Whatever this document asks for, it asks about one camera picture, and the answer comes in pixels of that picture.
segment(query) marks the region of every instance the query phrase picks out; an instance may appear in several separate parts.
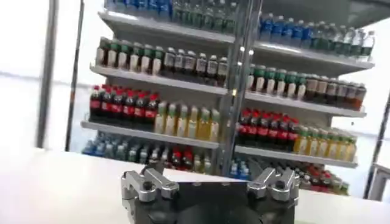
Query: bottle label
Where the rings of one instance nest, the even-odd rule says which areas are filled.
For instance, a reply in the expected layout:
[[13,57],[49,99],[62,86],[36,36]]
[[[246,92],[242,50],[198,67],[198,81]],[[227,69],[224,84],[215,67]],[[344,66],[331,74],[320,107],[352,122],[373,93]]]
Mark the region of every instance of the bottle label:
[[98,100],[91,100],[91,102],[90,102],[90,108],[92,108],[92,109],[99,109],[100,105],[101,105],[101,103]]
[[127,54],[126,53],[123,53],[123,52],[119,53],[118,68],[127,69]]
[[133,54],[131,57],[130,57],[130,71],[132,72],[137,72],[137,66],[138,66],[138,55],[136,54]]
[[161,70],[161,60],[155,58],[153,60],[152,75],[158,75],[158,73],[160,73],[160,70]]
[[115,67],[115,62],[116,62],[116,51],[110,50],[108,52],[107,66],[108,67]]

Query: yellow juice bottle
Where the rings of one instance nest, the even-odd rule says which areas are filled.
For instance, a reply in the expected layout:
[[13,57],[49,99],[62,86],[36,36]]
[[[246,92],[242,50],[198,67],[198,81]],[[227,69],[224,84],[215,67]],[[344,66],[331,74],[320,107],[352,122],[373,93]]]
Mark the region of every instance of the yellow juice bottle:
[[328,131],[324,129],[320,129],[316,156],[325,157],[327,148],[328,148]]
[[296,154],[304,154],[305,153],[305,150],[306,150],[306,147],[308,144],[307,135],[308,135],[308,128],[305,126],[300,126],[299,136],[296,139],[295,144],[294,144],[294,153],[296,153]]
[[202,108],[197,138],[206,141],[210,138],[210,111],[205,107]]

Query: red label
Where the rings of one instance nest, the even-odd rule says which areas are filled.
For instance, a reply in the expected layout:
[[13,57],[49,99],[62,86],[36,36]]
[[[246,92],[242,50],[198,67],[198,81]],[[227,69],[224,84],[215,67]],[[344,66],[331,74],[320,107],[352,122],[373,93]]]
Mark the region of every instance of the red label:
[[110,110],[111,110],[111,104],[110,104],[110,103],[103,102],[103,103],[102,103],[102,110],[104,110],[104,111],[110,111]]
[[295,133],[288,133],[288,139],[295,141],[295,139],[298,138],[298,134]]
[[92,108],[92,109],[99,109],[100,108],[100,101],[92,100],[90,102],[90,108]]
[[113,104],[111,107],[111,111],[114,113],[121,113],[122,112],[122,105]]
[[268,135],[268,128],[259,128],[258,129],[258,135],[261,135],[261,136]]

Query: soda bottle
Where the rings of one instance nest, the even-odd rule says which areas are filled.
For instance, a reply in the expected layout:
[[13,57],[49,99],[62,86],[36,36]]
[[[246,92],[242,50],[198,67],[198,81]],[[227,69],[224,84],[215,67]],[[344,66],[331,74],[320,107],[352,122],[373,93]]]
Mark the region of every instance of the soda bottle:
[[96,49],[95,64],[100,66],[107,65],[108,51],[110,50],[110,40],[106,37],[100,37],[99,47]]
[[93,121],[101,115],[101,97],[99,86],[94,86],[90,96],[90,120]]
[[224,87],[227,77],[227,58],[222,57],[219,59],[218,72],[217,72],[217,86]]
[[272,31],[271,31],[271,42],[281,43],[282,42],[282,31],[285,26],[284,16],[278,16],[275,20]]
[[183,49],[179,49],[177,52],[177,55],[175,57],[175,79],[183,80],[183,74],[184,74],[184,55],[185,51]]
[[160,46],[157,46],[155,50],[154,59],[153,59],[152,75],[160,74],[163,57],[164,57],[164,49]]
[[288,18],[288,21],[286,25],[283,28],[282,31],[282,44],[284,45],[290,45],[291,44],[291,37],[294,30],[294,19]]
[[137,98],[135,97],[135,94],[133,91],[127,92],[127,98],[124,101],[123,105],[123,123],[125,123],[127,126],[132,127],[132,124],[134,122],[134,111],[135,111],[135,102],[137,101]]
[[352,39],[351,49],[349,52],[349,57],[353,59],[358,59],[361,53],[361,48],[363,46],[363,40],[364,40],[364,31],[363,29],[359,29],[355,36]]
[[169,78],[173,77],[175,57],[175,49],[169,47],[167,53],[165,53],[164,66],[161,72],[162,76]]
[[361,53],[360,53],[360,59],[362,61],[370,61],[371,60],[372,48],[375,45],[374,34],[375,34],[374,31],[368,32],[368,36],[363,41],[363,47],[362,47]]
[[153,93],[145,107],[145,124],[148,130],[152,131],[157,115],[158,104],[160,103],[159,94]]
[[304,49],[309,49],[311,44],[311,39],[313,37],[314,31],[314,23],[308,23],[302,31],[302,42],[300,43],[300,47]]
[[217,56],[212,55],[207,63],[205,83],[211,86],[216,85],[216,74],[218,69]]
[[270,13],[266,15],[261,23],[260,28],[260,40],[261,41],[270,41],[272,27],[274,25],[274,14]]
[[117,90],[112,100],[111,107],[112,118],[116,119],[117,122],[120,122],[120,119],[122,118],[123,102],[123,90]]
[[198,83],[205,83],[207,67],[207,58],[204,53],[199,54],[199,58],[196,60],[196,75]]
[[145,44],[144,54],[141,59],[141,72],[144,74],[151,74],[152,73],[152,46]]
[[299,20],[292,30],[291,45],[294,47],[300,47],[300,42],[303,37],[303,20]]

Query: plastic bottle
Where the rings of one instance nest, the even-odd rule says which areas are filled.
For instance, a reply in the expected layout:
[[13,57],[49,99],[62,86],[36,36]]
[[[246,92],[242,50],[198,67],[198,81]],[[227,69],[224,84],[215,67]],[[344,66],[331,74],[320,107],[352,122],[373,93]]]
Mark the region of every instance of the plastic bottle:
[[211,112],[211,130],[210,130],[210,141],[212,142],[218,142],[219,120],[220,120],[220,115],[218,110],[213,109],[213,111]]
[[158,114],[154,122],[154,132],[163,134],[165,131],[165,121],[166,121],[166,105],[165,101],[158,104]]
[[175,130],[176,130],[176,104],[171,103],[169,105],[164,133],[166,135],[174,136],[176,135]]
[[188,107],[186,105],[182,105],[180,110],[180,117],[177,121],[177,136],[178,137],[186,137],[187,133],[187,118],[188,117]]
[[263,18],[260,28],[260,40],[269,41],[271,39],[272,26],[274,25],[274,14],[270,13]]
[[303,20],[298,21],[292,30],[291,45],[294,47],[300,47],[300,43],[303,37]]
[[362,61],[370,61],[371,60],[372,48],[374,48],[374,45],[375,45],[374,34],[375,34],[374,31],[368,32],[368,36],[363,41],[363,47],[362,47],[361,53],[360,53],[360,60],[362,60]]
[[271,31],[271,42],[281,43],[282,42],[282,31],[285,26],[285,17],[278,16],[272,26]]
[[156,47],[153,59],[152,75],[159,75],[161,64],[163,63],[164,49],[160,46]]
[[311,45],[311,39],[313,37],[313,31],[314,31],[314,23],[310,22],[308,23],[304,28],[302,32],[302,42],[300,43],[300,47],[304,49],[309,49]]
[[189,138],[196,138],[196,133],[197,133],[197,124],[198,124],[198,109],[197,107],[192,107],[191,108],[191,117],[188,121],[188,131],[187,131],[187,136]]

